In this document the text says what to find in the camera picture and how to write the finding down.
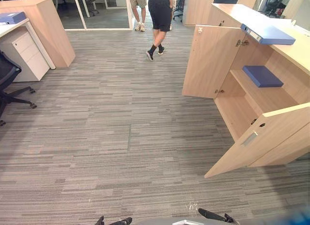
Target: desk countertop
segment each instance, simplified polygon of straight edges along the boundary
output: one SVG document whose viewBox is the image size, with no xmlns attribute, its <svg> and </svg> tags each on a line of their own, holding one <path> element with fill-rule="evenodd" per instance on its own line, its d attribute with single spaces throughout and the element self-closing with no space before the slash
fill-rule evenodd
<svg viewBox="0 0 310 225">
<path fill-rule="evenodd" d="M 226 13 L 232 19 L 239 23 L 247 23 L 247 21 L 257 21 L 263 23 L 271 23 L 280 30 L 296 39 L 293 45 L 271 45 L 271 47 L 285 56 L 305 73 L 310 75 L 310 37 L 299 32 L 294 26 L 287 25 L 287 23 L 273 23 L 272 19 L 254 11 L 242 4 L 215 4 L 222 12 Z"/>
<path fill-rule="evenodd" d="M 7 33 L 13 31 L 15 28 L 20 27 L 21 25 L 27 23 L 29 21 L 28 18 L 24 19 L 23 21 L 16 23 L 16 24 L 11 24 L 11 25 L 0 25 L 0 38 Z"/>
</svg>

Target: blue binder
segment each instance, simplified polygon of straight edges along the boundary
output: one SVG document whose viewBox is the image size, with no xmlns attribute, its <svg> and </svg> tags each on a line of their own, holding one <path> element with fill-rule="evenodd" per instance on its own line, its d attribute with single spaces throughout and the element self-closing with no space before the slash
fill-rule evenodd
<svg viewBox="0 0 310 225">
<path fill-rule="evenodd" d="M 265 66 L 244 66 L 243 71 L 258 87 L 281 87 L 281 82 Z"/>
<path fill-rule="evenodd" d="M 24 12 L 12 12 L 0 14 L 0 24 L 16 24 L 26 19 Z"/>
<path fill-rule="evenodd" d="M 263 45 L 292 45 L 296 40 L 268 22 L 242 24 L 241 29 Z"/>
</svg>

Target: drawer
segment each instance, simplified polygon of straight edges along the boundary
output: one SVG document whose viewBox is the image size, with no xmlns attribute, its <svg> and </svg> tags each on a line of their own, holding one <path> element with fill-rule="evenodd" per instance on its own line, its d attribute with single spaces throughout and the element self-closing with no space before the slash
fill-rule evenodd
<svg viewBox="0 0 310 225">
<path fill-rule="evenodd" d="M 22 59 L 27 62 L 39 52 L 39 49 L 36 44 L 32 44 L 31 46 L 27 47 L 24 51 L 20 53 Z"/>
<path fill-rule="evenodd" d="M 30 34 L 27 32 L 25 35 L 20 37 L 18 40 L 12 43 L 18 53 L 22 53 L 27 47 L 34 44 L 34 41 Z"/>
<path fill-rule="evenodd" d="M 28 62 L 27 65 L 33 72 L 33 74 L 41 80 L 44 74 L 49 70 L 49 66 L 42 56 L 41 52 L 35 54 Z"/>
</svg>

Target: wall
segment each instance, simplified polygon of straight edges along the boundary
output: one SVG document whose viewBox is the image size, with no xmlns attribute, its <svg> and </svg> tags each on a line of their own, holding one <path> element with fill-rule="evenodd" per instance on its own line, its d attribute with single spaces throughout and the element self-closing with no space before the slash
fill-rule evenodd
<svg viewBox="0 0 310 225">
<path fill-rule="evenodd" d="M 303 0 L 297 14 L 293 17 L 296 24 L 310 31 L 310 0 Z"/>
</svg>

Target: wooden cabinet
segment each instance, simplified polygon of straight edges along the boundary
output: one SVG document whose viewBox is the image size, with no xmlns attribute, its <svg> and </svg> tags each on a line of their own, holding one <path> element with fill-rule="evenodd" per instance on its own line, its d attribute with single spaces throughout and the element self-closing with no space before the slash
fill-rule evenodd
<svg viewBox="0 0 310 225">
<path fill-rule="evenodd" d="M 243 4 L 247 7 L 253 8 L 256 0 L 238 0 L 238 4 Z M 221 18 L 217 24 L 209 23 L 210 21 L 210 10 L 212 8 L 212 3 L 214 0 L 185 0 L 184 15 L 183 15 L 183 24 L 184 25 L 216 25 L 218 26 L 222 20 L 225 20 L 226 17 Z"/>
<path fill-rule="evenodd" d="M 0 13 L 24 11 L 56 67 L 68 67 L 75 58 L 52 0 L 0 1 Z"/>
<path fill-rule="evenodd" d="M 234 14 L 224 13 L 225 20 L 241 24 L 240 10 L 230 7 Z M 261 45 L 240 28 L 196 25 L 183 95 L 213 98 L 235 141 L 205 177 L 244 166 L 286 164 L 309 151 L 310 69 L 295 56 L 309 52 L 309 45 L 299 46 L 298 34 L 290 35 L 296 44 Z M 258 88 L 244 65 L 265 65 L 284 85 Z"/>
</svg>

